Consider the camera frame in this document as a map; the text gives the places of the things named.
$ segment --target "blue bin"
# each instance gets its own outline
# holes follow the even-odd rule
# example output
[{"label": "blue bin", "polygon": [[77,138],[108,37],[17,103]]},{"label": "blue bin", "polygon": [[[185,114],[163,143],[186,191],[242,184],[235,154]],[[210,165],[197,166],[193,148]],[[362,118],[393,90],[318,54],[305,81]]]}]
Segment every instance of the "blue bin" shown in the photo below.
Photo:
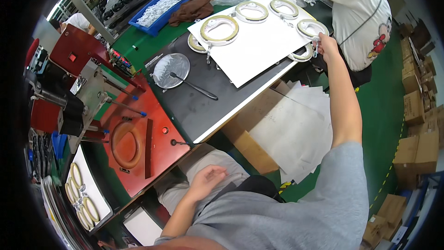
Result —
[{"label": "blue bin", "polygon": [[162,14],[152,25],[150,25],[150,27],[145,27],[142,25],[138,25],[136,22],[139,18],[142,17],[143,13],[145,13],[145,10],[149,7],[152,6],[154,4],[156,4],[158,1],[160,0],[151,0],[150,3],[148,3],[144,8],[142,8],[129,22],[130,25],[133,25],[134,27],[136,27],[137,29],[148,33],[149,35],[156,37],[159,34],[159,31],[162,29],[162,27],[164,27],[167,23],[168,20],[171,18],[171,15],[179,10],[180,5],[182,3],[187,2],[188,0],[181,0],[180,2],[178,2],[176,5],[172,6],[167,12],[165,12],[164,14]]}]

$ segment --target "brown rubber ring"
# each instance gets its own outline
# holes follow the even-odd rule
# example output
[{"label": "brown rubber ring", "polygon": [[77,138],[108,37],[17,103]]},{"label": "brown rubber ring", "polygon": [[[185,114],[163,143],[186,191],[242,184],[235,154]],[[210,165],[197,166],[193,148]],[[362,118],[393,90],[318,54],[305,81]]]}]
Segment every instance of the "brown rubber ring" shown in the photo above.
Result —
[{"label": "brown rubber ring", "polygon": [[[130,161],[123,160],[119,154],[117,153],[116,147],[119,144],[120,140],[127,134],[131,133],[134,137],[134,141],[136,142],[136,153],[134,153],[134,157]],[[125,169],[134,168],[140,160],[142,154],[141,147],[141,135],[139,131],[136,129],[136,126],[129,122],[121,122],[115,128],[111,135],[111,151],[114,155],[114,159],[116,162]]]}]

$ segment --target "workbench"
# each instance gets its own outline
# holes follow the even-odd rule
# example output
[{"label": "workbench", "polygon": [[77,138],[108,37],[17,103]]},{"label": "workbench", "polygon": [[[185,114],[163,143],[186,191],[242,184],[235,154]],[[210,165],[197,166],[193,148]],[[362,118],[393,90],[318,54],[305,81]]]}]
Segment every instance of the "workbench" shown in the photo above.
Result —
[{"label": "workbench", "polygon": [[[214,12],[217,13],[228,7],[229,6],[215,6]],[[314,18],[324,23],[330,33],[333,32],[332,13],[328,5],[317,2],[314,6],[306,7],[305,10]],[[201,56],[197,59],[188,56],[191,62],[191,70],[186,80],[214,93],[218,96],[219,100],[214,101],[185,84],[163,92],[161,88],[154,84],[154,81],[152,81],[149,75],[152,68],[148,67],[148,70],[145,70],[145,64],[154,58],[158,52],[166,53],[168,50],[174,52],[175,46],[183,43],[184,37],[188,37],[189,32],[187,31],[187,27],[190,25],[192,25],[190,22],[183,22],[179,27],[167,25],[159,32],[157,37],[148,36],[144,32],[130,27],[113,45],[137,70],[142,69],[144,71],[150,87],[160,104],[187,142],[198,143],[206,141],[235,116],[242,107],[251,102],[265,89],[269,88],[294,66],[305,67],[309,64],[308,62],[296,63],[289,58],[283,58],[278,65],[271,66],[240,88],[236,88],[230,83],[230,80],[223,71],[216,69],[214,61],[208,66],[205,62],[206,54],[197,53]],[[189,48],[185,50],[189,50],[189,53],[194,53]],[[122,185],[119,185],[119,179],[115,175],[114,170],[108,168],[108,156],[103,149],[103,145],[88,143],[84,153],[88,159],[95,159],[96,162],[100,163],[99,167],[102,172],[97,171],[97,173],[103,175],[109,183],[109,189],[112,190],[112,193],[117,198],[117,202],[120,203],[120,209],[114,210],[116,215],[134,202],[143,192],[152,187],[158,179],[162,178],[171,168],[176,166],[189,154],[184,155],[177,162],[171,164],[157,180],[143,189],[142,193],[130,198]]]}]

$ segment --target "white plastic parts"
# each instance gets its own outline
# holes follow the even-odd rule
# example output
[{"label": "white plastic parts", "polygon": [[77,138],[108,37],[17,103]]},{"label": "white plastic parts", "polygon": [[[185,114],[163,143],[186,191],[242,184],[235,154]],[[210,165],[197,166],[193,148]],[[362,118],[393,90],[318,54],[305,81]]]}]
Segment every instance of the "white plastic parts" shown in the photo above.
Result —
[{"label": "white plastic parts", "polygon": [[[291,10],[291,14],[286,14],[286,13],[282,13],[281,11],[278,10],[279,7],[282,6],[286,6],[288,8],[290,8]],[[299,10],[297,9],[297,6],[288,1],[288,0],[272,0],[269,4],[270,10],[271,12],[273,12],[275,15],[277,15],[278,17],[284,18],[284,19],[296,19],[297,16],[299,15]]]},{"label": "white plastic parts", "polygon": [[[246,15],[242,14],[242,10],[244,10],[244,9],[259,11],[262,13],[262,16],[259,18],[247,17]],[[262,4],[259,4],[259,3],[253,2],[253,1],[245,1],[245,2],[239,3],[236,6],[235,13],[236,13],[236,18],[238,18],[239,20],[241,20],[243,22],[247,22],[247,23],[261,23],[261,22],[266,21],[267,17],[268,17],[267,8],[265,8],[265,6],[263,6]]]},{"label": "white plastic parts", "polygon": [[190,33],[188,36],[188,46],[197,53],[207,53],[205,48],[197,41],[197,39]]},{"label": "white plastic parts", "polygon": [[[232,31],[229,31],[226,36],[221,39],[210,37],[209,32],[223,23],[227,23],[228,25],[230,25]],[[239,25],[237,24],[237,21],[232,17],[224,15],[214,16],[207,19],[200,28],[200,35],[202,36],[202,39],[212,46],[228,45],[237,38],[238,33]]]},{"label": "white plastic parts", "polygon": [[288,58],[296,62],[307,62],[308,60],[311,59],[312,56],[313,56],[313,46],[311,45],[311,43],[308,43],[305,45],[305,52],[303,54],[297,55],[295,53],[291,53],[288,55]]},{"label": "white plastic parts", "polygon": [[319,40],[319,32],[325,35],[329,35],[329,30],[322,23],[315,21],[314,19],[300,20],[296,25],[297,31],[304,37],[311,41]]}]

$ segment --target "green floor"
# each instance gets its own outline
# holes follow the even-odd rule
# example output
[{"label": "green floor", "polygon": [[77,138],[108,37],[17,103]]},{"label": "green floor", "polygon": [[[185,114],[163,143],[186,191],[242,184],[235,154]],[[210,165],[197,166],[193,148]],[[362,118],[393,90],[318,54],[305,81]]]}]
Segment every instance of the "green floor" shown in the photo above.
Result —
[{"label": "green floor", "polygon": [[[215,6],[214,11],[219,12],[226,6]],[[192,23],[182,23],[179,27],[165,26],[157,37],[151,37],[130,27],[119,37],[113,47],[125,55],[136,69],[144,69],[143,63],[150,56],[170,43],[176,37],[187,31]],[[397,29],[393,29],[390,42],[386,49],[373,62],[373,77],[370,83],[363,85],[357,93],[363,119],[363,149],[364,168],[367,177],[369,192],[369,215],[376,213],[387,193],[394,193],[397,187],[396,176],[391,167],[394,154],[401,133],[405,136],[406,127],[403,126],[403,96],[404,88],[401,82],[402,54],[400,38]],[[301,69],[300,64],[290,70],[284,80],[301,80],[304,84],[324,87],[328,86],[328,80],[324,74],[317,74],[313,69]],[[221,133],[217,132],[209,141],[214,147],[228,152],[250,174],[258,172],[247,162],[237,149]],[[96,161],[101,164],[107,181],[113,187],[114,193],[120,204],[124,205],[130,198],[125,189],[119,183],[114,170],[108,168],[108,157],[103,146],[94,150]],[[288,187],[281,195],[287,202],[295,202],[315,186],[320,166],[314,174],[310,174],[300,184]],[[267,175],[276,186],[279,186],[279,172]],[[122,218],[112,220],[107,230],[114,237],[121,236],[119,221]]]}]

